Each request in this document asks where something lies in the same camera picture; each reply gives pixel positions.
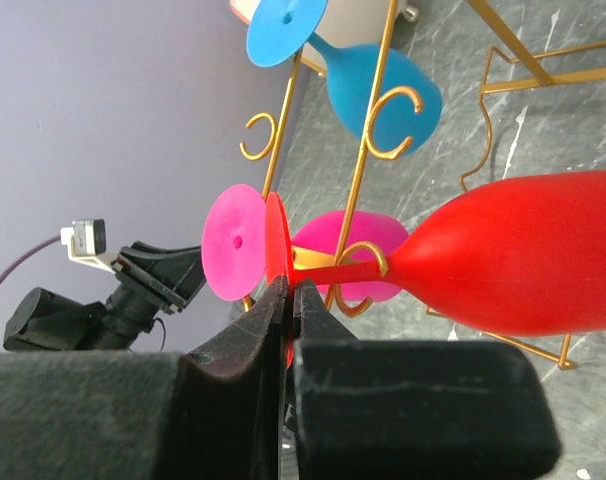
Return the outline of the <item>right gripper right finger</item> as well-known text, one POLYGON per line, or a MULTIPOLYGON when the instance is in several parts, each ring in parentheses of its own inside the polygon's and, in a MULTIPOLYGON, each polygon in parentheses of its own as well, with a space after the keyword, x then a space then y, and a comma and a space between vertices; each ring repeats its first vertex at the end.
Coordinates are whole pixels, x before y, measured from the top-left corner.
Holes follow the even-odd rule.
POLYGON ((303 479, 537 479, 562 443, 533 365, 494 341, 359 340, 294 294, 303 479))

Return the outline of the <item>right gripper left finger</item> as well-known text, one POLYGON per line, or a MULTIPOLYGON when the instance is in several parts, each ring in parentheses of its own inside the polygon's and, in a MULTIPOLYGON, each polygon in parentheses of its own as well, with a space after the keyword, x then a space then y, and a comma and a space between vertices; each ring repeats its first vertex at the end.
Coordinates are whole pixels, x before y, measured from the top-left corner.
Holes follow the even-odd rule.
POLYGON ((289 285, 188 354, 0 354, 0 479, 276 479, 289 285))

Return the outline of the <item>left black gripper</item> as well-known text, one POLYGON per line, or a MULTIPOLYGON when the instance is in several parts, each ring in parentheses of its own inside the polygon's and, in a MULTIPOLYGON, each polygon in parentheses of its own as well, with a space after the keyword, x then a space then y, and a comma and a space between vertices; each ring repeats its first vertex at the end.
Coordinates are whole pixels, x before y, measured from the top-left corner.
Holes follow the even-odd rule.
POLYGON ((112 263, 117 289, 106 301, 105 328, 115 335, 151 330, 157 313, 185 310, 206 283, 199 246, 121 248, 112 263))

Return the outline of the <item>yellow wine glass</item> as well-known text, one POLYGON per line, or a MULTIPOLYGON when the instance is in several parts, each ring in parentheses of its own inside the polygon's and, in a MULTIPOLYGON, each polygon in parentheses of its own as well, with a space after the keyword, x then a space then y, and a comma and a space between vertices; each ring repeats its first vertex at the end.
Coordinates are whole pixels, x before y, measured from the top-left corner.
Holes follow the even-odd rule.
POLYGON ((335 257, 333 254, 300 246, 292 247, 292 258, 294 268, 297 270, 325 268, 335 264, 335 257))

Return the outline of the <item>red wine glass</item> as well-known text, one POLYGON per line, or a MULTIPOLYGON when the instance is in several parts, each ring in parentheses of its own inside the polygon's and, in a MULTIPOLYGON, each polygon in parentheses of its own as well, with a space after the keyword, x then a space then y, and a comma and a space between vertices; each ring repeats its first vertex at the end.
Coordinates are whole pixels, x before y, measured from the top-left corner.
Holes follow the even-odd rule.
POLYGON ((381 281, 487 333, 606 330, 606 170, 508 178, 435 210, 390 255, 298 270, 280 197, 267 200, 266 276, 381 281))

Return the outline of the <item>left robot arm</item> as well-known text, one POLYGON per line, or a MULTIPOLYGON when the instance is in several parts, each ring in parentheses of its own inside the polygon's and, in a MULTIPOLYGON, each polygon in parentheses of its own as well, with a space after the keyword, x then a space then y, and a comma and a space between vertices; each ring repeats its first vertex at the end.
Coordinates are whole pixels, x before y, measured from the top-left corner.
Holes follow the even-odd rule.
POLYGON ((35 288, 6 324, 3 348, 21 351, 127 350, 159 313, 180 313, 206 283, 201 248, 161 249, 142 242, 108 263, 119 282, 104 301, 81 304, 35 288))

